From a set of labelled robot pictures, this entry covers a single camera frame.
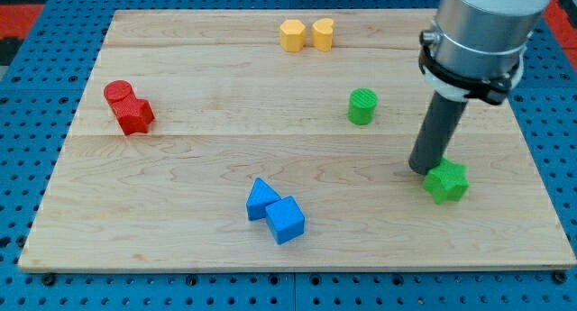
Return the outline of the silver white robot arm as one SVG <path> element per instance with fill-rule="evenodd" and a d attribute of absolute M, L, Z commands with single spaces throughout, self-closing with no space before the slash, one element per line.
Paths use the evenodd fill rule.
<path fill-rule="evenodd" d="M 527 40 L 550 0 L 440 0 L 419 35 L 419 68 L 444 99 L 499 105 L 521 80 Z"/>

